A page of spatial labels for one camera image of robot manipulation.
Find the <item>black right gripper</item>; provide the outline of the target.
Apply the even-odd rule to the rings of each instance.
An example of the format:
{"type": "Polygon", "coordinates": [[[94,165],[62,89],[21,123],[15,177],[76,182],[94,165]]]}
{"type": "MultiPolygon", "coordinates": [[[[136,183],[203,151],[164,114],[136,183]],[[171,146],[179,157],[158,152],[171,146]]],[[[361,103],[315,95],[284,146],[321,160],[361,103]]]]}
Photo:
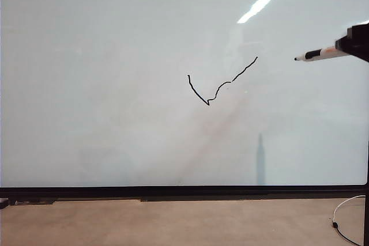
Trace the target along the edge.
{"type": "Polygon", "coordinates": [[[335,48],[368,62],[368,23],[348,28],[347,35],[336,40],[335,48]]]}

